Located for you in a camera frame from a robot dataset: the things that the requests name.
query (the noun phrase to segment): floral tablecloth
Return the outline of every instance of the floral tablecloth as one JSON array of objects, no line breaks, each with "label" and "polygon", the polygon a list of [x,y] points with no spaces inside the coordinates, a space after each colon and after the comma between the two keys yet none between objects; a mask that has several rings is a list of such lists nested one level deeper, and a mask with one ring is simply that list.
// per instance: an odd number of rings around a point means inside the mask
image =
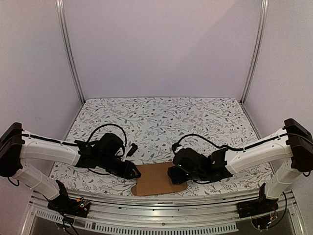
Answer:
[{"label": "floral tablecloth", "polygon": [[[79,113],[67,140],[87,140],[91,132],[105,123],[122,126],[129,144],[138,150],[128,160],[136,165],[168,162],[173,159],[171,145],[188,133],[203,135],[214,143],[237,147],[257,139],[252,127],[233,98],[106,98],[89,99]],[[93,140],[106,132],[113,132],[124,140],[116,127],[103,128]],[[197,138],[186,138],[183,146],[209,155],[215,150],[209,143]],[[246,169],[220,182],[198,185],[188,182],[182,192],[156,195],[179,197],[236,192],[259,187],[272,175],[269,164]],[[50,177],[59,179],[72,190],[131,196],[135,180],[114,175],[100,176],[84,168],[55,163]]]}]

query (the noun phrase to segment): white wall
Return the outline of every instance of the white wall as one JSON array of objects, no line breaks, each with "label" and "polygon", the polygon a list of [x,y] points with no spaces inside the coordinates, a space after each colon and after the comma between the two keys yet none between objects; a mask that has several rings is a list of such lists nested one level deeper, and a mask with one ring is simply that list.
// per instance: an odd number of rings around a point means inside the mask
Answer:
[{"label": "white wall", "polygon": [[[246,108],[262,136],[296,119],[313,132],[313,1],[271,0]],[[313,176],[292,189],[312,234]]]},{"label": "white wall", "polygon": [[261,0],[67,0],[86,98],[239,98]]},{"label": "white wall", "polygon": [[[62,139],[80,104],[59,28],[56,3],[0,1],[0,136],[15,121]],[[50,162],[36,166],[48,173]],[[0,177],[0,234],[15,235],[31,190]]]}]

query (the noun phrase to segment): ventilation grille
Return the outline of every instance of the ventilation grille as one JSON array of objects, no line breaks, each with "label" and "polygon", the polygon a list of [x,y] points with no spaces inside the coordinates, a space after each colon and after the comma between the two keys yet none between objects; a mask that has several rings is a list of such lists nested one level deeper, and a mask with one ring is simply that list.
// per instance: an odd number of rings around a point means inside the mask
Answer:
[{"label": "ventilation grille", "polygon": [[[56,212],[46,211],[37,208],[36,216],[56,222],[62,223],[62,216]],[[228,223],[217,226],[207,226],[201,228],[181,228],[181,229],[142,229],[142,228],[125,228],[120,226],[112,226],[98,222],[86,221],[85,227],[82,229],[100,232],[110,235],[218,235],[238,231],[236,223]]]},{"label": "ventilation grille", "polygon": [[142,229],[142,228],[119,228],[95,222],[86,222],[86,230],[111,235],[218,235],[238,231],[236,223],[228,223],[219,226],[209,226],[194,229]]}]

